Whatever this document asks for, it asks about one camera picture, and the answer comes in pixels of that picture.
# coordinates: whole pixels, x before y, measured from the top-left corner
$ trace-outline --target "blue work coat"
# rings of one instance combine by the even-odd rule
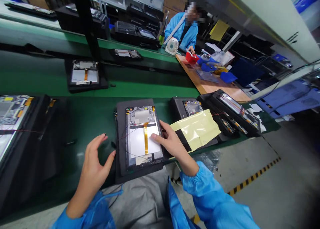
[[[179,12],[174,17],[171,18],[164,32],[164,40],[168,38],[168,36],[171,34],[171,32],[176,27],[178,22],[181,20],[183,15],[184,15],[184,12]],[[176,38],[178,41],[181,38],[185,24],[186,24],[186,19],[183,21],[179,29],[173,34],[173,37]],[[187,31],[187,33],[184,35],[184,38],[179,47],[183,50],[187,50],[190,46],[193,46],[194,48],[197,41],[197,34],[198,34],[198,23],[193,22],[191,27]]]
[[[210,229],[250,228],[258,229],[247,206],[236,203],[226,194],[221,185],[213,178],[212,172],[202,163],[197,162],[199,171],[196,176],[189,177],[183,172],[180,177],[183,189],[193,196],[193,203],[199,218]],[[170,213],[175,229],[198,229],[182,209],[177,194],[170,181],[168,187]],[[53,228],[115,228],[115,222],[108,209],[108,204],[99,191],[81,218],[70,219],[64,209],[54,223]]]

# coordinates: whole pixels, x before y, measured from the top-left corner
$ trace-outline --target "hand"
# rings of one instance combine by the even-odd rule
[[[163,132],[165,138],[154,133],[152,133],[151,138],[163,145],[167,151],[178,160],[183,172],[187,176],[195,176],[199,171],[198,164],[184,148],[178,135],[171,128],[171,126],[161,120],[159,120],[159,122],[162,128],[165,130]]]
[[[167,149],[167,151],[177,159],[185,154],[188,154],[178,135],[171,128],[171,126],[161,120],[159,120],[159,122],[162,128],[165,130],[163,132],[165,138],[154,133],[151,135],[151,138],[163,145]]]
[[[188,50],[191,52],[192,55],[194,55],[196,52],[194,51],[193,46],[189,46]]]
[[[98,159],[98,147],[107,138],[103,133],[87,145],[78,188],[66,210],[69,218],[82,217],[109,175],[116,151],[111,152],[104,166],[100,165]]]

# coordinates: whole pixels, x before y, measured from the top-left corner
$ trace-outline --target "black metal pole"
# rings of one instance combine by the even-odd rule
[[[84,34],[86,36],[88,46],[91,52],[91,55],[98,63],[98,71],[99,71],[99,81],[100,84],[103,84],[104,87],[108,88],[107,77],[105,71],[102,66],[102,58],[100,53],[100,47],[98,44],[98,38],[96,31],[93,26],[93,20],[90,10],[90,1],[89,0],[74,0],[74,4],[76,5],[77,12],[79,18],[81,20],[82,27],[84,29]]]

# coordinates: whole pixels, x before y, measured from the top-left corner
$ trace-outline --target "person's left hand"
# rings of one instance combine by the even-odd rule
[[[193,46],[189,46],[188,50],[191,52],[192,55],[194,55],[196,52],[194,51]]]
[[[107,138],[103,133],[87,145],[78,188],[67,206],[69,218],[80,218],[83,215],[109,175],[116,151],[111,152],[104,166],[100,165],[98,159],[98,147]]]

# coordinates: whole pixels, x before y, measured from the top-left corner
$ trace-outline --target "orange ribbon cable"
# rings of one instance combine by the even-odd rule
[[[84,80],[87,81],[88,80],[88,70],[84,70]]]
[[[148,131],[147,131],[147,125],[149,122],[146,122],[143,124],[144,127],[144,145],[145,145],[145,154],[148,154]]]

